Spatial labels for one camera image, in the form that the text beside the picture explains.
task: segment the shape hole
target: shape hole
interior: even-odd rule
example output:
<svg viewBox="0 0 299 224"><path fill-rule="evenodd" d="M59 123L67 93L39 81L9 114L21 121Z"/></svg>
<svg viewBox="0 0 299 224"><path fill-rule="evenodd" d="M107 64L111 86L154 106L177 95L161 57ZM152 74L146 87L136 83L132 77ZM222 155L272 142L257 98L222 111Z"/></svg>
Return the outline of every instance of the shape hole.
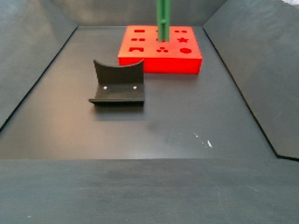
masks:
<svg viewBox="0 0 299 224"><path fill-rule="evenodd" d="M134 30L134 32L145 32L145 30Z"/></svg>
<svg viewBox="0 0 299 224"><path fill-rule="evenodd" d="M181 53L190 53L192 52L192 49L189 49L189 48L181 48L180 49L180 52Z"/></svg>
<svg viewBox="0 0 299 224"><path fill-rule="evenodd" d="M133 51L138 51L140 53L144 51L145 49L142 47L129 47L128 51L133 52Z"/></svg>

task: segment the gray floor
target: gray floor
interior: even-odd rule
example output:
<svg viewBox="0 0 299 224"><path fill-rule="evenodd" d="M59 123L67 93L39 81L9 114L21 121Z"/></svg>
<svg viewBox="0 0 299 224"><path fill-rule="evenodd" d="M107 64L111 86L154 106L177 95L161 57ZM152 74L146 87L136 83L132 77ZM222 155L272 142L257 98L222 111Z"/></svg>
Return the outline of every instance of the gray floor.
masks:
<svg viewBox="0 0 299 224"><path fill-rule="evenodd" d="M299 165L225 159L1 161L0 222L296 224Z"/></svg>
<svg viewBox="0 0 299 224"><path fill-rule="evenodd" d="M75 30L0 133L0 158L273 158L200 27L200 75L146 74L144 107L93 107L91 60L117 64L124 31Z"/></svg>
<svg viewBox="0 0 299 224"><path fill-rule="evenodd" d="M274 158L201 28L198 77L148 74L144 109L87 103L122 33L75 31L3 127L1 158L45 160L0 160L0 223L296 224L299 164ZM54 160L158 157L180 159Z"/></svg>

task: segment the black plastic part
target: black plastic part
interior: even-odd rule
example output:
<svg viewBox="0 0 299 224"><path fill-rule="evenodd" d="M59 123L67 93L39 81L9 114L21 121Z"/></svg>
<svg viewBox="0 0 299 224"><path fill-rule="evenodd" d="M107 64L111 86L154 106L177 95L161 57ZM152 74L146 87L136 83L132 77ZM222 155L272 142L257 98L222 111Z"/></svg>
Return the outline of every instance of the black plastic part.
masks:
<svg viewBox="0 0 299 224"><path fill-rule="evenodd" d="M144 103L144 62L130 66L106 66L95 60L97 93L93 104Z"/></svg>

